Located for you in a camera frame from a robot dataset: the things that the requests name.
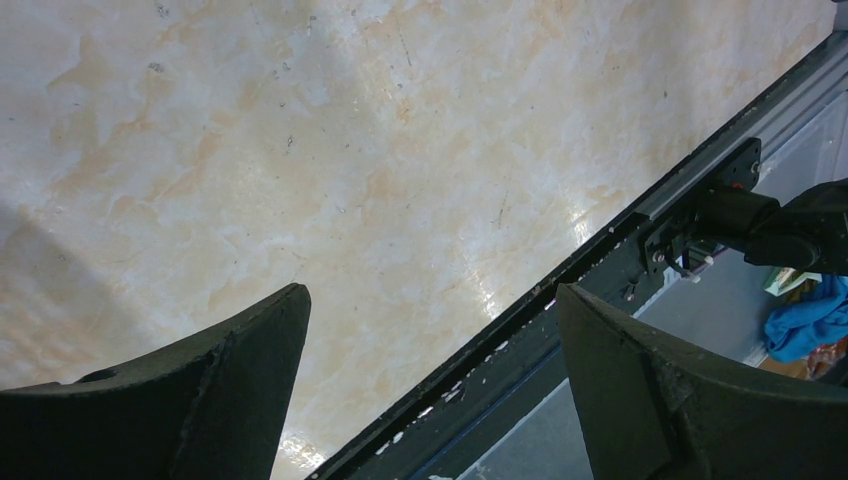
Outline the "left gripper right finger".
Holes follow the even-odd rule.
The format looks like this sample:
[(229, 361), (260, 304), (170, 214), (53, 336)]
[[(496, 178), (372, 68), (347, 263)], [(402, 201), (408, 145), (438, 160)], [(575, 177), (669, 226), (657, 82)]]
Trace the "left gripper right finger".
[(574, 284), (556, 292), (597, 479), (843, 479), (847, 391), (727, 359)]

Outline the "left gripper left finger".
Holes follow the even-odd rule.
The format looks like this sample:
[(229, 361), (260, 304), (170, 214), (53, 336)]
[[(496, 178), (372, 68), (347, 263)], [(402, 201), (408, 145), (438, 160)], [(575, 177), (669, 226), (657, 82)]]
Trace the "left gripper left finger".
[(5, 479), (266, 479), (305, 345), (306, 286), (69, 384), (1, 394)]

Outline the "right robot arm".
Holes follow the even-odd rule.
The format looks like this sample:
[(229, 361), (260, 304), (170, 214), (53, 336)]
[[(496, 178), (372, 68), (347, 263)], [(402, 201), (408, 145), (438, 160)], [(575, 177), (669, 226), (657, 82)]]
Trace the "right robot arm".
[(692, 237), (736, 250), (755, 266), (847, 274), (847, 181), (821, 183), (782, 205), (722, 187), (697, 204)]

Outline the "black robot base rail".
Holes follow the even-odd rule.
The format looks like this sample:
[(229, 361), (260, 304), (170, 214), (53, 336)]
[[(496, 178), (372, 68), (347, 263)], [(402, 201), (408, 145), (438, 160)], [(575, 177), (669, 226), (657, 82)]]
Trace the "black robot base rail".
[(847, 35), (797, 66), (618, 214), (492, 326), (316, 468), (316, 479), (594, 478), (561, 343), (574, 284), (632, 318), (757, 368), (772, 266), (692, 237), (699, 201), (740, 188), (784, 205), (847, 181)]

